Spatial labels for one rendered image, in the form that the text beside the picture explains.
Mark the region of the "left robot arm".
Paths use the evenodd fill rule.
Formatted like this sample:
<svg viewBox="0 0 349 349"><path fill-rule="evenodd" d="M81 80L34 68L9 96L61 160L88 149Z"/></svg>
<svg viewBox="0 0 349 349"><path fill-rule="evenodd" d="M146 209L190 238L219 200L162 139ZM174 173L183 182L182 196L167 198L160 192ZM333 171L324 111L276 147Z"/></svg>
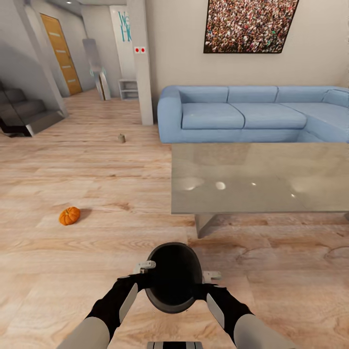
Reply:
<svg viewBox="0 0 349 349"><path fill-rule="evenodd" d="M153 287L156 262L136 262L134 275L117 279L103 299L97 300L92 311L56 349L107 349L114 332L133 305L138 292Z"/></svg>

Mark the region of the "pillar candle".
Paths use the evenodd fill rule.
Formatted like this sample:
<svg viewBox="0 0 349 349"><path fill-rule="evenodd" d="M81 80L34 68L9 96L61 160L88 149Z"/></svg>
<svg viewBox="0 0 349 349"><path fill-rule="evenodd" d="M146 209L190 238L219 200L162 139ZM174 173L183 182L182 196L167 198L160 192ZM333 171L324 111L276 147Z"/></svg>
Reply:
<svg viewBox="0 0 349 349"><path fill-rule="evenodd" d="M124 142L126 142L125 136L124 136L123 134L119 134L119 135L118 135L118 139L119 139L119 143L124 143Z"/></svg>

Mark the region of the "pumpkin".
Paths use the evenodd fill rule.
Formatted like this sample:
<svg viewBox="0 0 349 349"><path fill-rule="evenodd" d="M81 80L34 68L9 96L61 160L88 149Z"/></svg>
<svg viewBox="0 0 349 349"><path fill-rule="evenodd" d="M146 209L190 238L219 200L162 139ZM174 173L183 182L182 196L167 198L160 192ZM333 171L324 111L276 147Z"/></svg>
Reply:
<svg viewBox="0 0 349 349"><path fill-rule="evenodd" d="M63 225L71 225L78 221L80 218L80 210L76 207L69 207L68 209L64 210L60 217L59 221Z"/></svg>

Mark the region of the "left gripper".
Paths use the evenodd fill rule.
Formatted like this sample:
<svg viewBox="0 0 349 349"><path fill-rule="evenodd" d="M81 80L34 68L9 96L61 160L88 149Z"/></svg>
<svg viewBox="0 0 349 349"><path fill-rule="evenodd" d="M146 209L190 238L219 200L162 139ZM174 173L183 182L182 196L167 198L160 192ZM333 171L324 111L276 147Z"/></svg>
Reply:
<svg viewBox="0 0 349 349"><path fill-rule="evenodd" d="M134 274L134 276L139 278L141 282L141 287L139 289L139 292L142 289L153 287L153 273Z"/></svg>

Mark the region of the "cauldron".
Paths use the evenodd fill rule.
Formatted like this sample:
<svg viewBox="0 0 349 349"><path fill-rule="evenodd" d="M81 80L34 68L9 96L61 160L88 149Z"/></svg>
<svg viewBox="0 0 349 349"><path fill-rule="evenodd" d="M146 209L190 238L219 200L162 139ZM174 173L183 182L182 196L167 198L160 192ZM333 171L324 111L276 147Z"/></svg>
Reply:
<svg viewBox="0 0 349 349"><path fill-rule="evenodd" d="M187 244L170 242L156 247L148 261L156 262L153 269L153 287L146 288L151 303L167 314L179 314L190 308L195 299L189 293L189 286L202 284L202 270L195 251Z"/></svg>

